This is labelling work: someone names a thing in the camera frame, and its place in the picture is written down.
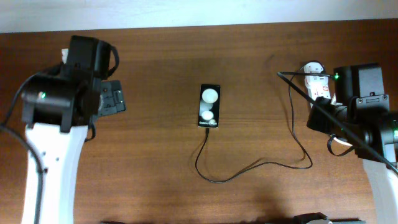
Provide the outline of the black flip smartphone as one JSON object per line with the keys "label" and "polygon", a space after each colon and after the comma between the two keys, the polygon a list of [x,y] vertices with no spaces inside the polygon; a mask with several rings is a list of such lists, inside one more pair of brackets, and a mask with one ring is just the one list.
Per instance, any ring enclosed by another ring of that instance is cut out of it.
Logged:
{"label": "black flip smartphone", "polygon": [[197,125],[201,128],[218,128],[220,123],[221,86],[201,84]]}

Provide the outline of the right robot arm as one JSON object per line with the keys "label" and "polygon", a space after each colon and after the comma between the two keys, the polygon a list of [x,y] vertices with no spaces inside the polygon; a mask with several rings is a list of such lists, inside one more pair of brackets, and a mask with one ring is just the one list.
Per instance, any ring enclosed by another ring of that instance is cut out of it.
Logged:
{"label": "right robot arm", "polygon": [[341,128],[318,109],[308,117],[308,128],[341,138],[362,160],[372,188],[378,223],[397,223],[397,113],[389,108],[382,68],[377,63],[333,70],[335,95],[316,98]]}

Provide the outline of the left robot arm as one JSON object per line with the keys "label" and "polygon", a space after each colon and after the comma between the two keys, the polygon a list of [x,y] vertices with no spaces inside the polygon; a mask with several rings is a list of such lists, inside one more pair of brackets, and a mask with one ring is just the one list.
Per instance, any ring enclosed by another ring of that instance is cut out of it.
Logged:
{"label": "left robot arm", "polygon": [[30,147],[23,223],[72,223],[76,176],[84,143],[98,118],[125,111],[116,47],[74,35],[60,65],[32,77],[22,91]]}

